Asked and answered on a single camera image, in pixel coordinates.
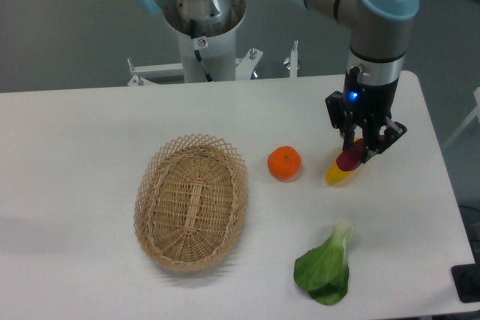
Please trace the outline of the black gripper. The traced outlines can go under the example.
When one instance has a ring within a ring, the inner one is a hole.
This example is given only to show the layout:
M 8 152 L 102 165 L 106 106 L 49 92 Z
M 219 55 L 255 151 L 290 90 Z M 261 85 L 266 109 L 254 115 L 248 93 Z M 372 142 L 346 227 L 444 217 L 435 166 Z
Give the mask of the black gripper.
M 362 66 L 350 68 L 345 73 L 342 91 L 334 91 L 326 99 L 333 128 L 343 138 L 342 150 L 346 151 L 355 141 L 356 128 L 362 129 L 364 150 L 361 162 L 381 154 L 400 138 L 407 128 L 392 120 L 391 107 L 398 81 L 385 85 L 368 85 Z

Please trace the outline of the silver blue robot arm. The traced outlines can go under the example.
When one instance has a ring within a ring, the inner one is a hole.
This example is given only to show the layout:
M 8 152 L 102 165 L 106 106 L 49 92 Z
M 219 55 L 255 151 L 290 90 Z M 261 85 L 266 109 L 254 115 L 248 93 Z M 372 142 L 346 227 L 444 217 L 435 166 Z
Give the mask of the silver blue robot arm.
M 343 138 L 337 159 L 353 169 L 390 148 L 406 128 L 391 107 L 419 0 L 293 0 L 348 27 L 349 55 L 342 91 L 326 98 L 331 125 Z M 235 30 L 244 0 L 136 0 L 147 13 L 162 13 L 178 33 L 186 82 L 236 77 Z

